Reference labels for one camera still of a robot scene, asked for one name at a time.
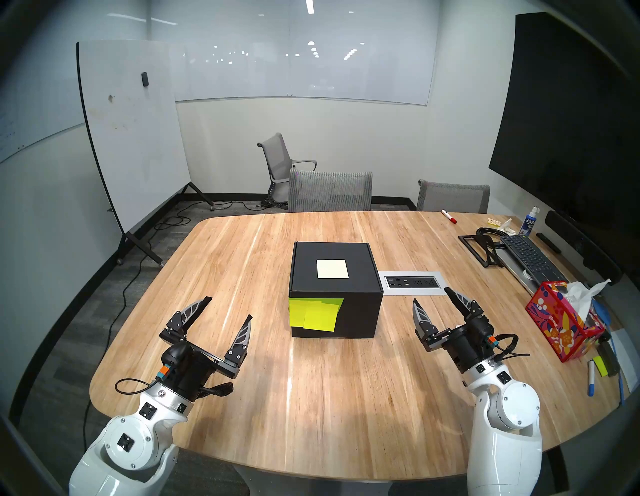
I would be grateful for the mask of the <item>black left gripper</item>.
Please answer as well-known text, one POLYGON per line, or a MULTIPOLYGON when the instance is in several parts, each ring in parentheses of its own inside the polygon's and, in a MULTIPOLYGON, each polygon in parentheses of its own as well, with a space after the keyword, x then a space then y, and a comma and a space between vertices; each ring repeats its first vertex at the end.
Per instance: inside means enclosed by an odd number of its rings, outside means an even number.
POLYGON ((206 396, 224 397, 234 391, 232 383, 206 387, 214 373, 234 379, 244 362, 250 341, 252 316, 249 314, 224 358, 215 357, 186 340, 187 332, 202 314, 212 297, 206 296, 181 311, 177 311, 160 333, 171 346, 162 354, 163 368, 159 383, 188 401, 206 396))

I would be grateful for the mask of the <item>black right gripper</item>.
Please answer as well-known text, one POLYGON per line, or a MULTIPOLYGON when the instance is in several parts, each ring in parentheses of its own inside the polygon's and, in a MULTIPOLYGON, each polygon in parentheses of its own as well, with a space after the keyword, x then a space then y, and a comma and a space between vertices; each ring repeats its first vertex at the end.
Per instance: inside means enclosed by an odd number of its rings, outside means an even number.
POLYGON ((483 309, 475 300, 450 287, 444 287, 444 291, 463 316, 465 324, 439 332, 415 298, 413 299, 415 334, 426 351, 439 348, 446 350, 454 365, 463 374, 483 360, 494 356, 496 345, 491 341, 494 327, 489 322, 472 322, 475 319, 485 319, 483 309))

